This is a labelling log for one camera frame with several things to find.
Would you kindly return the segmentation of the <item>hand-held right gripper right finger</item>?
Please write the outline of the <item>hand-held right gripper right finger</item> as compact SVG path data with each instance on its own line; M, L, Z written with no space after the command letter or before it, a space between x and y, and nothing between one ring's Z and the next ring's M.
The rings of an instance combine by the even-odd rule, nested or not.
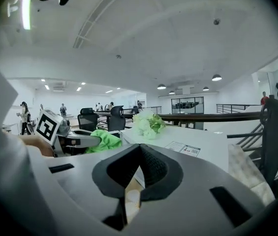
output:
M180 164L159 151L141 144L140 168L144 176L144 190L141 202L158 201L167 198L178 188L183 179Z

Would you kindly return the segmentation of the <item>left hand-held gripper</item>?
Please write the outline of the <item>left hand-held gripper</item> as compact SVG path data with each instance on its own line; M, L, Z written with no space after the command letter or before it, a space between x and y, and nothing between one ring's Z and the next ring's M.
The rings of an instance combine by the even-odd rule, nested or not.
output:
M102 139L90 136L92 132L72 129L69 120L51 110L42 110L35 134L52 148L54 157L83 154L85 148L98 146Z

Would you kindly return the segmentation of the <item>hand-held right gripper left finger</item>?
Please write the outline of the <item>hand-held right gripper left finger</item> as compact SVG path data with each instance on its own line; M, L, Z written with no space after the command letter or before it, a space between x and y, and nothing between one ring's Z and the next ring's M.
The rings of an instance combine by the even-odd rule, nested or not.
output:
M93 182L103 195L124 198L125 188L137 171L140 161L140 145L132 145L97 163L92 171Z

